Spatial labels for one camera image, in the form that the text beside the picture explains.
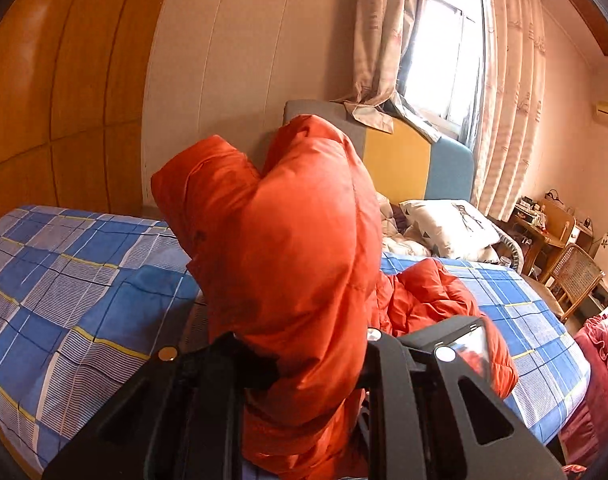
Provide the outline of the orange quilted puffer jacket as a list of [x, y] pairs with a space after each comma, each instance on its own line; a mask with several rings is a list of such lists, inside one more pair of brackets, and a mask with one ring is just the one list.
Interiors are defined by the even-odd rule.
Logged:
[[382, 270], [381, 210], [345, 133], [315, 115], [276, 134], [263, 167], [210, 136], [153, 174], [155, 202], [203, 292], [208, 333], [275, 361], [247, 395], [242, 453], [283, 479], [368, 470], [354, 444], [367, 331], [407, 336], [482, 310], [437, 259]]

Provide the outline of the white patterned pillow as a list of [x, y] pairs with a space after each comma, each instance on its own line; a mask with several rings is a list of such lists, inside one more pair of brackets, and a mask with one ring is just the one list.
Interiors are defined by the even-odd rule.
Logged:
[[494, 223], [466, 200], [406, 200], [399, 207], [438, 257], [478, 261], [500, 242]]

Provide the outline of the beige quilted blanket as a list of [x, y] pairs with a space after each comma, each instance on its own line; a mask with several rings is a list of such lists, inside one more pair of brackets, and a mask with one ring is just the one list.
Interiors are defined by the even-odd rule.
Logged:
[[381, 212], [382, 250], [403, 256], [430, 257], [421, 233], [408, 221], [400, 207], [377, 193]]

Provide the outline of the rattan wooden chair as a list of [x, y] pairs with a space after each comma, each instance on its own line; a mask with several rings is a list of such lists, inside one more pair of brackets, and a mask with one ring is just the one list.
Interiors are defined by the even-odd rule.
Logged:
[[576, 244], [568, 244], [543, 273], [541, 281], [526, 275], [523, 278], [555, 317], [565, 323], [603, 281], [605, 273], [588, 252]]

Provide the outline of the cluttered wooden desk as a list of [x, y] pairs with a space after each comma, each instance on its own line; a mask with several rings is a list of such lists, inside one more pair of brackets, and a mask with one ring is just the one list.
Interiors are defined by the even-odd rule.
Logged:
[[576, 244], [591, 257], [598, 251], [592, 226], [580, 221], [559, 200], [520, 198], [508, 226], [524, 240], [523, 273], [542, 282], [563, 249]]

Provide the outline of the red ruffled fabric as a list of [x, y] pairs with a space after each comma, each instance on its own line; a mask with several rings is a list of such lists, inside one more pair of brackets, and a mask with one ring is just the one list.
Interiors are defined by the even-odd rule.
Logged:
[[560, 439], [566, 462], [588, 468], [608, 445], [608, 312], [589, 318], [574, 339], [590, 365], [590, 379]]

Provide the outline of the blue plaid bed sheet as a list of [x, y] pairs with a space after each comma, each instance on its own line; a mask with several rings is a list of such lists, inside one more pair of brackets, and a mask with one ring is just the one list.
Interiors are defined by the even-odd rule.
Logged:
[[[48, 206], [0, 218], [0, 453], [29, 476], [156, 350], [207, 343], [206, 304], [166, 223]], [[449, 260], [508, 344], [509, 407], [551, 441], [587, 393], [591, 367], [524, 278]]]

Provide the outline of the grey yellow blue headboard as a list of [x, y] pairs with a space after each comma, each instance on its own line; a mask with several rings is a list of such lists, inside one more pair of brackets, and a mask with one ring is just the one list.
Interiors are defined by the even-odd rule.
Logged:
[[471, 150], [449, 136], [434, 142], [399, 119], [394, 131], [383, 132], [360, 124], [340, 103], [290, 100], [283, 120], [317, 115], [351, 139], [369, 171], [377, 192], [393, 203], [405, 200], [471, 200], [474, 159]]

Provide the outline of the bright window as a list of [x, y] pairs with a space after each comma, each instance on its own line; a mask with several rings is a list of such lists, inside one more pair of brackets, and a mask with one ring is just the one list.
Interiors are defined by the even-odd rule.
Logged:
[[401, 79], [411, 110], [461, 138], [474, 108], [481, 55], [480, 0], [425, 0]]

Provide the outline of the right floral curtain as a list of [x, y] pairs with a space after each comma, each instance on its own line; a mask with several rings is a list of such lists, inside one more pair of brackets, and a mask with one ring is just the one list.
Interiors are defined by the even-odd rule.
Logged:
[[482, 0], [482, 94], [473, 203], [508, 220], [539, 131], [546, 85], [541, 0]]

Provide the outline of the floral curtain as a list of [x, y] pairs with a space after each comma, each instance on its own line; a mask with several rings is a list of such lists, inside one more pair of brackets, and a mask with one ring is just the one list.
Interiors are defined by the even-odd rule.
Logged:
[[391, 134], [410, 112], [406, 78], [427, 0], [357, 0], [353, 90], [343, 99], [359, 124]]
[[482, 94], [473, 203], [508, 220], [539, 131], [546, 85], [541, 0], [482, 0]]

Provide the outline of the left floral curtain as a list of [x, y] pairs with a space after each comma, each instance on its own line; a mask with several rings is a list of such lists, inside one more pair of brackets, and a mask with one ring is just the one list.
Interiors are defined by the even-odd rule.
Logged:
[[357, 0], [353, 90], [343, 99], [359, 124], [391, 134], [410, 112], [406, 78], [427, 0]]

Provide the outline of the wooden wardrobe panels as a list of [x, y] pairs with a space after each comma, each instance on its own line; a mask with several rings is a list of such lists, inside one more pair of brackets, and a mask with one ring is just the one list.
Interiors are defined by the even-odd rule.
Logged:
[[0, 218], [24, 205], [141, 213], [163, 1], [13, 1], [0, 22]]

